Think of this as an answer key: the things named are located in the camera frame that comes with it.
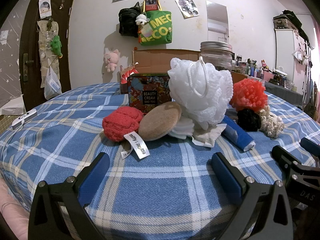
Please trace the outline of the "white plastic bag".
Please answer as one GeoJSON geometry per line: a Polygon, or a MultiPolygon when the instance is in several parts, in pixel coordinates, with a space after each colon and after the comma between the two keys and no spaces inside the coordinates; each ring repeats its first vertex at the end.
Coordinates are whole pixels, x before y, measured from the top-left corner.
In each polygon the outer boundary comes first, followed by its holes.
{"type": "Polygon", "coordinates": [[[46,100],[50,100],[60,94],[62,94],[60,80],[52,67],[49,67],[44,83],[44,97],[46,100]]]}

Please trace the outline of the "red plush towel toy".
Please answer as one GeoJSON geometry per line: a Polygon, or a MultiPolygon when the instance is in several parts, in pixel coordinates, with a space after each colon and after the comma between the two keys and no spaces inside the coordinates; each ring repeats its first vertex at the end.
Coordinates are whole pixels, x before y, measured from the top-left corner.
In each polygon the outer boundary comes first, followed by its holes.
{"type": "Polygon", "coordinates": [[[134,107],[119,107],[103,118],[104,135],[113,142],[123,141],[124,135],[138,131],[143,117],[144,113],[134,107]]]}

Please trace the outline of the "black fluffy scrunchie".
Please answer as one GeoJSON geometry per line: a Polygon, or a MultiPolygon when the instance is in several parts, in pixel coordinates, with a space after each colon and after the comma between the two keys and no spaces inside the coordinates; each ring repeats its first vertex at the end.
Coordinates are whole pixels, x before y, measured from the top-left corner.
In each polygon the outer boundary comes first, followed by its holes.
{"type": "Polygon", "coordinates": [[[252,109],[244,108],[237,113],[237,124],[246,132],[256,132],[261,128],[260,116],[252,109]]]}

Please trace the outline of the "pink plush rabbit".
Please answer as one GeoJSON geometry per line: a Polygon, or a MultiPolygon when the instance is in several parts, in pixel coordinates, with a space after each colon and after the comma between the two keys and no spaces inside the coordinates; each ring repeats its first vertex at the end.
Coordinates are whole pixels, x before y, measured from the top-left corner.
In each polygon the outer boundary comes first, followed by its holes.
{"type": "Polygon", "coordinates": [[[119,62],[119,50],[114,50],[104,55],[104,62],[106,64],[105,68],[107,72],[114,72],[116,70],[117,64],[119,62]]]}

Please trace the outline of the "white wardrobe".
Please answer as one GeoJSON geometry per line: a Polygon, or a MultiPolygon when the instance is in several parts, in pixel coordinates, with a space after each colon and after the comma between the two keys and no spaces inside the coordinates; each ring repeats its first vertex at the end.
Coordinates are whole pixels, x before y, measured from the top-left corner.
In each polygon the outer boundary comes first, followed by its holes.
{"type": "Polygon", "coordinates": [[[305,67],[302,65],[304,40],[293,29],[276,29],[276,68],[302,93],[305,67]]]}

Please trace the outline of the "black bag on wall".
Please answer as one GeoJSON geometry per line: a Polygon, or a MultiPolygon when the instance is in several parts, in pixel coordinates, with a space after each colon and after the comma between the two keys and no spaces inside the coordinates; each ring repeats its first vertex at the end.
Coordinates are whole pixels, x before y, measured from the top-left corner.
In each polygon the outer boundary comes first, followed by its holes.
{"type": "Polygon", "coordinates": [[[119,11],[119,33],[121,36],[138,37],[136,18],[141,14],[140,3],[119,11]]]}

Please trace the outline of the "blue cloth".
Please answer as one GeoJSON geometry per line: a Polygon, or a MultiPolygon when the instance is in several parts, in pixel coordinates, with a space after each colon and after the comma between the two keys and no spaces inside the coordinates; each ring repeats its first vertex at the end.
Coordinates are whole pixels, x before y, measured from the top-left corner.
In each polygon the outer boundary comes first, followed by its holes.
{"type": "Polygon", "coordinates": [[[245,132],[234,120],[225,115],[221,123],[226,124],[222,135],[238,148],[246,152],[255,147],[254,139],[247,132],[245,132]]]}

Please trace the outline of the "white mesh bath pouf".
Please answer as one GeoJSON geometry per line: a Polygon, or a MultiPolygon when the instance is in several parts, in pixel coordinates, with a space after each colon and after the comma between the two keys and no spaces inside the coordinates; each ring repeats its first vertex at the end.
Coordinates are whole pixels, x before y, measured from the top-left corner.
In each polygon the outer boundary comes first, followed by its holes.
{"type": "Polygon", "coordinates": [[[183,115],[204,130],[221,123],[233,96],[231,72],[216,70],[202,57],[197,61],[175,57],[170,67],[170,96],[182,107],[183,115]]]}

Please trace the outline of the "blue plaid tablecloth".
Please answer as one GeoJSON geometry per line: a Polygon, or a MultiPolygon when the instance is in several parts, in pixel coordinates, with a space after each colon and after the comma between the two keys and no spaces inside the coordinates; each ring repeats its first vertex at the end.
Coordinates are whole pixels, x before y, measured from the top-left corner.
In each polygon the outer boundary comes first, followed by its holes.
{"type": "Polygon", "coordinates": [[[86,210],[107,238],[213,239],[235,210],[209,163],[215,152],[265,184],[283,177],[270,155],[276,145],[304,165],[316,164],[299,142],[304,137],[319,142],[319,124],[275,95],[268,103],[284,130],[277,139],[251,133],[256,146],[250,151],[223,137],[206,148],[165,136],[147,143],[148,157],[132,153],[123,159],[123,147],[105,137],[102,120],[127,103],[117,83],[80,87],[39,105],[37,116],[22,128],[7,129],[1,135],[1,174],[20,204],[29,210],[39,181],[63,182],[104,152],[110,169],[86,210]]]}

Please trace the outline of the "white cloth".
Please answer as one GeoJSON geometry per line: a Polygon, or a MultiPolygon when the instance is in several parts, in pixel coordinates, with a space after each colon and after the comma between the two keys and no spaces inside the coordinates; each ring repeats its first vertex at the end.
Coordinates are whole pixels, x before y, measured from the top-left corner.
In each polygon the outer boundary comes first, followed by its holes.
{"type": "Polygon", "coordinates": [[[176,126],[168,133],[168,135],[178,138],[186,139],[192,137],[194,132],[194,122],[190,118],[181,116],[176,126]]]}

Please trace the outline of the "colourful beauty cream tin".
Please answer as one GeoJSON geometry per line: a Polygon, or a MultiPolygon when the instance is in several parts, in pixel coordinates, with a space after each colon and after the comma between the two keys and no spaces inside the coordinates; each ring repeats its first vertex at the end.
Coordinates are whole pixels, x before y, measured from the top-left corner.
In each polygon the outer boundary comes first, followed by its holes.
{"type": "Polygon", "coordinates": [[[165,73],[133,74],[127,78],[129,106],[148,113],[155,107],[172,101],[170,77],[165,73]]]}

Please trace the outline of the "round brown powder puff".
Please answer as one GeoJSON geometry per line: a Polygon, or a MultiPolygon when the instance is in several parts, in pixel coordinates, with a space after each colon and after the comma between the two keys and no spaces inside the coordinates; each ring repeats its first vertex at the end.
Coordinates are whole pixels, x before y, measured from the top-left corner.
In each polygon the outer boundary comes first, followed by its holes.
{"type": "Polygon", "coordinates": [[[139,136],[144,141],[154,141],[165,136],[177,125],[181,113],[180,105],[174,101],[155,107],[141,120],[139,136]]]}

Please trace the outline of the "green plush dinosaur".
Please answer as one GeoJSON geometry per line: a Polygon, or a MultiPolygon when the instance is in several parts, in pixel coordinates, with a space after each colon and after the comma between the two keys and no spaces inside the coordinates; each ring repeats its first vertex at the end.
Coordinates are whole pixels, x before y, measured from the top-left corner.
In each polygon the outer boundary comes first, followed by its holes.
{"type": "Polygon", "coordinates": [[[59,35],[56,35],[53,37],[53,39],[50,42],[51,51],[58,57],[62,58],[63,54],[61,53],[61,47],[62,43],[60,41],[59,35]]]}

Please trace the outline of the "cream crochet scrunchie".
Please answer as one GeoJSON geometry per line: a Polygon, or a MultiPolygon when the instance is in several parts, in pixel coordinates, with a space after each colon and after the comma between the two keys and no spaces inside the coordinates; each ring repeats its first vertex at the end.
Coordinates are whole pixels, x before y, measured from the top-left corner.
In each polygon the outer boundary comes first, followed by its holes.
{"type": "Polygon", "coordinates": [[[263,132],[269,138],[277,138],[284,129],[282,118],[273,114],[269,105],[261,109],[258,115],[261,121],[259,131],[263,132]]]}

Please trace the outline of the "red knitted pom ball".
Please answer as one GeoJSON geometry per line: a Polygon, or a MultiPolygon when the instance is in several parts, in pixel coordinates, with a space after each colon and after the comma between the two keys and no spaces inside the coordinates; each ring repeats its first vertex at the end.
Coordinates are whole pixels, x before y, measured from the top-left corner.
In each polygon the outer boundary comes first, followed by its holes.
{"type": "Polygon", "coordinates": [[[229,104],[238,112],[245,108],[258,112],[268,102],[265,86],[253,79],[243,79],[233,85],[233,96],[229,104]]]}

